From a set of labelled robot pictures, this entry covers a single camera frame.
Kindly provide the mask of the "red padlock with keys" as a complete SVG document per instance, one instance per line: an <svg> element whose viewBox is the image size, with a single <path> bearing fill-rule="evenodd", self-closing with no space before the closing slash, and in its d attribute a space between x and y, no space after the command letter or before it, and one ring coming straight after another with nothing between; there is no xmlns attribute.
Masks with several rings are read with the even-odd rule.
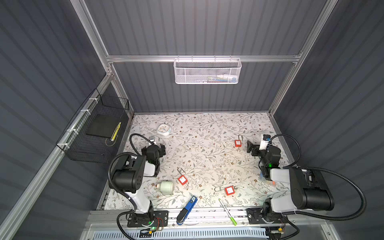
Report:
<svg viewBox="0 0 384 240"><path fill-rule="evenodd" d="M228 186L228 187L221 187L221 186L218 186L218 187L215 187L214 188L214 191L217 193L217 192L222 192L224 191L224 193L227 195L227 196L230 196L230 195L234 195L236 193L236 190L238 188L236 186Z"/></svg>

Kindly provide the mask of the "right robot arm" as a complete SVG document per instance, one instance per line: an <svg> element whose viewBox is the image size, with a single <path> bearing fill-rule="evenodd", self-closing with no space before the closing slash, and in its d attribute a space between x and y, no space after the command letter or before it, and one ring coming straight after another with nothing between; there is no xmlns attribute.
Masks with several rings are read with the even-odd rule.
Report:
<svg viewBox="0 0 384 240"><path fill-rule="evenodd" d="M247 216L250 224L263 221L274 224L278 221L288 222L290 215L303 215L329 221L348 221L361 216L367 208L367 199L363 191L349 178L332 170L319 167L297 166L298 160L280 168L281 149L273 145L273 140L280 135L262 135L259 144L247 141L247 153L259 158L261 176L268 182L286 183L290 193L280 197L266 198L263 205L248 208ZM318 211L332 211L335 200L323 174L336 176L350 184L358 193L361 204L358 210L350 215L335 217L318 215Z"/></svg>

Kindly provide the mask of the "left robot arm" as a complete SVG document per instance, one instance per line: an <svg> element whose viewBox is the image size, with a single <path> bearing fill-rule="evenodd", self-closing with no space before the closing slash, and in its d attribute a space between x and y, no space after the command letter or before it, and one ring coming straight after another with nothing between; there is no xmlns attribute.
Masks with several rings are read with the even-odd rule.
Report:
<svg viewBox="0 0 384 240"><path fill-rule="evenodd" d="M149 143L139 152L134 144L133 137L139 137ZM141 134L133 133L129 137L133 152L123 152L116 155L110 162L107 171L108 184L125 199L132 209L129 211L132 220L140 220L151 224L155 212L152 202L145 196L141 189L145 177L156 177L160 172L160 158L166 155L166 146L157 145Z"/></svg>

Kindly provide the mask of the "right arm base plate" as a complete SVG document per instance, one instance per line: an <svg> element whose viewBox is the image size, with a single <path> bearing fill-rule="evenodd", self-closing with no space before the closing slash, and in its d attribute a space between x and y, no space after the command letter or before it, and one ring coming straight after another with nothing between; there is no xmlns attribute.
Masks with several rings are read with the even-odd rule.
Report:
<svg viewBox="0 0 384 240"><path fill-rule="evenodd" d="M286 224L287 221L280 213L263 210L262 208L247 208L248 221L250 224Z"/></svg>

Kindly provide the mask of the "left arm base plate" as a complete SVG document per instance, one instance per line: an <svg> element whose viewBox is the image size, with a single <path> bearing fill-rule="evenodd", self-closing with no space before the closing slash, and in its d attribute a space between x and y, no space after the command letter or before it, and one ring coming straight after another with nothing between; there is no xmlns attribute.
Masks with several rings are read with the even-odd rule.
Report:
<svg viewBox="0 0 384 240"><path fill-rule="evenodd" d="M154 211L146 214L130 214L128 216L128 228L139 227L166 227L169 220L169 211Z"/></svg>

